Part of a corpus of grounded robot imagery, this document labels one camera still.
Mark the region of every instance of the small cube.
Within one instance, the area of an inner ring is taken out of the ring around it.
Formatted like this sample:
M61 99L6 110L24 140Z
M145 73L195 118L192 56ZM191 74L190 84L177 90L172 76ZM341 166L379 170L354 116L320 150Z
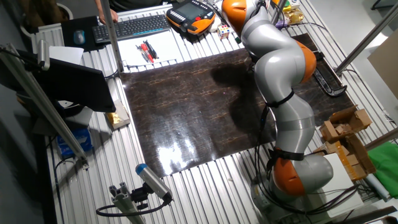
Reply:
M222 40L229 36L229 27L227 25L222 25L217 28L218 37Z

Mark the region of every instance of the computer mouse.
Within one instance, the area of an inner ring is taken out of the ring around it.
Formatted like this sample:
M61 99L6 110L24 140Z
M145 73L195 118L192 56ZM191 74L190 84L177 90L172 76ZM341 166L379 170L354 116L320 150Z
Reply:
M83 45L86 42L85 32L83 30L76 30L73 33L73 42L77 45Z

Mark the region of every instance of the computer monitor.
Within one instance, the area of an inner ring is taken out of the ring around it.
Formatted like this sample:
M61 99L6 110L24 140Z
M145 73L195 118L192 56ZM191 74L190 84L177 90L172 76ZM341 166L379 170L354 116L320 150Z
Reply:
M36 62L37 55L18 50L21 57ZM24 91L0 60L0 83L14 91ZM32 72L51 100L66 100L98 112L115 112L108 84L100 70L50 59L47 71Z

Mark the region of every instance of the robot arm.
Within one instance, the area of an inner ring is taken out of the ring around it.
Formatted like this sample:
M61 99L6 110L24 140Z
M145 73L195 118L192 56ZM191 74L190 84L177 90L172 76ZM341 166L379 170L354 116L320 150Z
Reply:
M275 149L286 156L271 159L273 183L286 195L298 197L323 187L333 177L333 169L324 157L303 156L315 122L311 106L292 93L293 85L311 77L316 58L306 46L273 26L265 7L257 10L257 2L224 0L223 15L252 58L258 58L254 78L275 115Z

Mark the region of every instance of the keyboard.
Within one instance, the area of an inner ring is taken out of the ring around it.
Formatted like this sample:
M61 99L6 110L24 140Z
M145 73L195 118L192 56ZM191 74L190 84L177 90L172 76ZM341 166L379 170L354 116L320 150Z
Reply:
M167 31L170 28L165 15L148 16L118 22L114 26L118 40L126 40ZM106 26L93 27L96 44L111 42Z

